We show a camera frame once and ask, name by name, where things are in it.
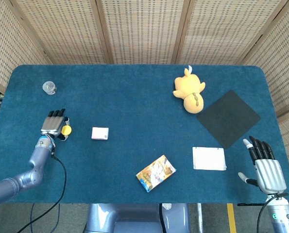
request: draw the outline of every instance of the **yellow object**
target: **yellow object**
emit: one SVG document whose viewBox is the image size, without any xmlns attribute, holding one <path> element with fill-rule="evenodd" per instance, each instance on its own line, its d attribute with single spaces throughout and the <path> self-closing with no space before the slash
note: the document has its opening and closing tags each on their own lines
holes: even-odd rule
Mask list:
<svg viewBox="0 0 289 233">
<path fill-rule="evenodd" d="M 236 233 L 235 215 L 232 203 L 227 204 L 227 214 L 228 214 L 228 222 L 230 225 L 230 233 Z"/>
<path fill-rule="evenodd" d="M 66 135 L 70 135 L 72 132 L 72 128 L 69 125 L 65 125 L 64 127 L 62 127 L 61 133 L 66 136 Z"/>
<path fill-rule="evenodd" d="M 184 69 L 184 76 L 176 78 L 174 84 L 174 96 L 184 100 L 184 108 L 189 113 L 199 113 L 204 108 L 204 100 L 200 93 L 204 90 L 205 83 L 201 83 L 197 75 Z"/>
</svg>

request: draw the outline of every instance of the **white card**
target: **white card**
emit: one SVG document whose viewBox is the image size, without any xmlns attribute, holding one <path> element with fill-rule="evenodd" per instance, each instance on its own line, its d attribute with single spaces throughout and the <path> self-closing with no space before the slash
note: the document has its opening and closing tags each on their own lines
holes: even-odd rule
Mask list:
<svg viewBox="0 0 289 233">
<path fill-rule="evenodd" d="M 194 169 L 225 171 L 223 148 L 193 147 Z"/>
<path fill-rule="evenodd" d="M 91 139 L 107 140 L 109 136 L 109 128 L 92 127 Z"/>
</svg>

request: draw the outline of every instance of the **robotic hand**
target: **robotic hand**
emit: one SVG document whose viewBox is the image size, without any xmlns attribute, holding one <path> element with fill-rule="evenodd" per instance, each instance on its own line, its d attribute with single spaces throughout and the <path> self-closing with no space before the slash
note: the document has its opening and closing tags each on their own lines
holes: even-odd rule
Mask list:
<svg viewBox="0 0 289 233">
<path fill-rule="evenodd" d="M 269 144 L 254 139 L 252 136 L 249 138 L 252 144 L 247 139 L 244 139 L 243 143 L 250 153 L 257 179 L 250 179 L 241 172 L 238 175 L 245 183 L 259 187 L 268 197 L 258 217 L 257 233 L 259 232 L 261 213 L 266 205 L 269 207 L 275 233 L 289 233 L 289 203 L 283 198 L 287 195 L 283 193 L 287 186 L 281 166 L 275 160 Z"/>
<path fill-rule="evenodd" d="M 29 160 L 32 169 L 0 181 L 0 203 L 12 199 L 19 191 L 27 190 L 42 183 L 45 164 L 54 153 L 54 140 L 56 138 L 66 140 L 71 131 L 69 118 L 63 116 L 64 112 L 65 109 L 51 111 L 45 119 L 41 129 L 42 136 L 39 138 Z"/>
</svg>

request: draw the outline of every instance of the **gray floor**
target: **gray floor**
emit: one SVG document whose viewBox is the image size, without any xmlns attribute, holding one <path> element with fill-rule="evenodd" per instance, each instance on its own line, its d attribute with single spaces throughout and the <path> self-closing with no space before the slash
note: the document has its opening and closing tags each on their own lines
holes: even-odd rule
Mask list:
<svg viewBox="0 0 289 233">
<path fill-rule="evenodd" d="M 52 204 L 35 204 L 33 218 L 45 212 Z M 30 221 L 31 203 L 5 203 L 0 205 L 0 233 L 15 233 Z M 234 206 L 238 233 L 255 233 L 258 212 L 261 207 Z M 196 204 L 189 205 L 191 232 L 198 232 Z M 61 204 L 59 224 L 55 233 L 81 233 L 87 220 L 88 204 Z M 33 224 L 34 233 L 50 233 L 58 217 L 58 206 Z M 226 204 L 203 204 L 205 233 L 229 233 Z M 260 232 L 273 233 L 271 220 L 264 212 Z"/>
</svg>

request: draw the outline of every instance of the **silver robotic hand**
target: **silver robotic hand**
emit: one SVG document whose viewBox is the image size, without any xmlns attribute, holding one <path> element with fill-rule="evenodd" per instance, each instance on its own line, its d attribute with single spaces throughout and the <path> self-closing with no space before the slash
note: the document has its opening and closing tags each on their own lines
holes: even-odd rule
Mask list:
<svg viewBox="0 0 289 233">
<path fill-rule="evenodd" d="M 252 143 L 247 139 L 244 139 L 243 143 L 250 153 L 257 179 L 250 179 L 242 172 L 239 172 L 238 175 L 244 182 L 259 187 L 267 195 L 266 203 L 262 207 L 260 214 L 267 205 L 275 233 L 289 233 L 289 203 L 283 197 L 287 195 L 283 193 L 287 186 L 281 166 L 275 159 L 269 144 L 261 142 L 252 136 L 249 138 Z"/>
<path fill-rule="evenodd" d="M 15 197 L 20 191 L 33 188 L 44 180 L 44 167 L 48 158 L 55 149 L 55 139 L 66 140 L 67 136 L 61 134 L 64 125 L 69 124 L 69 119 L 64 117 L 65 109 L 49 112 L 41 129 L 39 138 L 29 165 L 29 171 L 0 181 L 0 203 Z"/>
</svg>

